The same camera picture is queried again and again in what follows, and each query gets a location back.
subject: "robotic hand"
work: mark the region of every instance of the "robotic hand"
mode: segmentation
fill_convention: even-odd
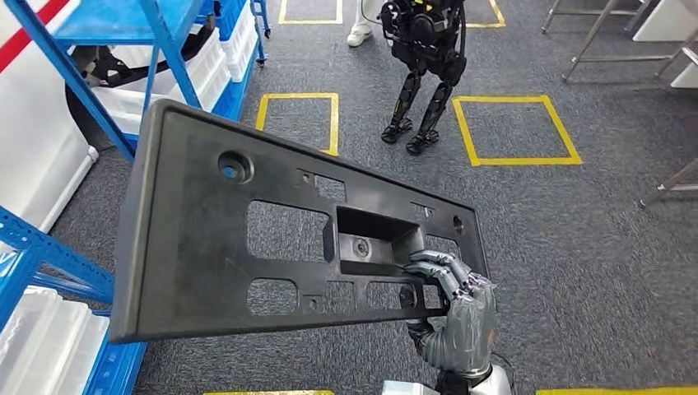
[[[440,369],[436,390],[442,395],[511,394],[506,372],[490,362],[496,327],[495,285],[447,253],[420,251],[403,270],[438,280],[449,305],[438,331],[426,319],[408,320],[417,353]],[[400,291],[403,308],[414,305],[412,288]]]

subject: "metal table leg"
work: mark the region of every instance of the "metal table leg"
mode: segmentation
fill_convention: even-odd
[[[698,38],[698,29],[696,29],[696,31],[694,31],[692,35],[689,35],[688,38],[686,39],[686,41],[684,41],[683,43],[681,43],[681,45],[678,47],[678,49],[676,50],[676,52],[672,53],[672,55],[669,57],[669,59],[667,59],[667,61],[664,63],[664,65],[662,65],[662,68],[660,68],[659,71],[657,71],[654,75],[657,76],[657,77],[661,76],[662,73],[663,73],[665,70],[667,70],[667,68],[668,68],[669,66],[671,66],[672,63],[674,63],[674,61],[676,60],[676,58],[678,57],[678,55],[681,54],[681,52],[683,52],[683,49],[684,49],[685,47],[691,45],[691,43],[692,43],[696,38]]]
[[[546,22],[543,24],[543,27],[541,30],[543,30],[543,34],[546,34],[547,29],[550,27],[550,24],[552,23],[552,18],[555,17],[557,14],[557,8],[560,6],[560,3],[562,0],[555,0],[555,2],[552,4],[552,7],[550,11],[547,12],[547,19]]]
[[[579,51],[577,56],[572,58],[572,65],[570,69],[562,75],[562,81],[567,82],[567,78],[570,77],[572,72],[577,68],[577,64],[581,62],[641,62],[641,61],[658,61],[671,58],[671,55],[630,55],[630,56],[584,56],[594,37],[598,33],[601,24],[606,20],[606,17],[612,15],[613,8],[618,4],[619,0],[609,0],[606,7],[599,15],[596,23],[593,24],[591,31],[584,40],[582,49]]]
[[[598,16],[596,22],[593,24],[591,30],[589,31],[589,34],[587,35],[587,38],[584,40],[584,44],[582,44],[582,49],[577,53],[577,56],[572,58],[572,66],[570,66],[570,69],[567,71],[567,73],[562,75],[562,81],[567,81],[567,78],[570,77],[570,74],[577,68],[577,64],[579,64],[579,60],[582,58],[585,52],[587,52],[587,49],[591,45],[591,42],[593,41],[594,37],[596,37],[596,34],[598,33],[598,30],[601,28],[601,24],[603,21],[606,20],[606,18],[611,15],[611,11],[613,8],[616,7],[618,4],[619,0],[608,0],[608,3],[606,3],[606,7],[603,8],[603,11],[601,11],[601,15]]]
[[[631,24],[634,26],[635,23],[637,22],[637,19],[640,18],[640,15],[644,10],[647,9],[649,6],[649,3],[654,0],[645,0],[643,4],[640,5],[637,11],[630,11],[630,10],[611,10],[611,12],[608,15],[620,15],[620,16],[633,16],[633,21],[631,21]],[[601,15],[603,13],[603,10],[581,10],[581,9],[560,9],[560,3],[562,0],[555,0],[555,2],[552,4],[552,7],[550,11],[547,12],[547,19],[545,23],[543,24],[542,33],[546,34],[548,28],[550,27],[550,24],[552,23],[552,18],[555,17],[555,15]]]
[[[679,170],[678,173],[669,177],[666,181],[657,187],[657,190],[644,199],[640,199],[638,202],[638,207],[645,208],[651,202],[659,199],[665,193],[671,192],[686,192],[686,191],[698,191],[698,184],[683,184],[680,183],[688,174],[698,171],[698,158],[694,159],[691,163],[686,165],[683,169]]]
[[[625,31],[631,31],[635,28],[635,25],[637,25],[637,22],[640,20],[640,17],[642,16],[642,14],[644,14],[645,11],[647,11],[647,7],[649,7],[649,5],[652,4],[652,1],[653,0],[644,0],[640,8],[637,9],[637,12],[632,17],[631,21],[628,22]]]

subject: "humanoid robot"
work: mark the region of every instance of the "humanoid robot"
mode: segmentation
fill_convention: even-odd
[[[406,115],[426,72],[441,79],[419,130],[407,143],[407,152],[420,155],[439,141],[434,127],[465,70],[463,0],[389,0],[383,5],[379,19],[384,37],[392,42],[393,56],[410,69],[390,125],[380,135],[384,142],[394,144],[412,129],[412,121]]]

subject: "red stripe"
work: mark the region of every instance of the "red stripe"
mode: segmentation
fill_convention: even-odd
[[[67,4],[68,0],[49,0],[37,13],[41,23],[46,25]],[[0,72],[12,63],[21,51],[26,48],[31,40],[24,29],[20,28],[12,37],[0,47]]]

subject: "screw hole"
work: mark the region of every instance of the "screw hole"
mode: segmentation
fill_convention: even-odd
[[[456,233],[459,235],[463,234],[463,222],[458,218],[458,216],[454,216],[454,228],[456,229]]]
[[[223,169],[221,169],[221,173],[223,173],[223,177],[227,179],[234,179],[238,174],[238,172],[235,171],[235,169],[233,169],[231,166],[223,167]]]
[[[244,184],[250,181],[254,175],[252,161],[234,151],[226,151],[218,157],[218,171],[224,179],[235,184]]]

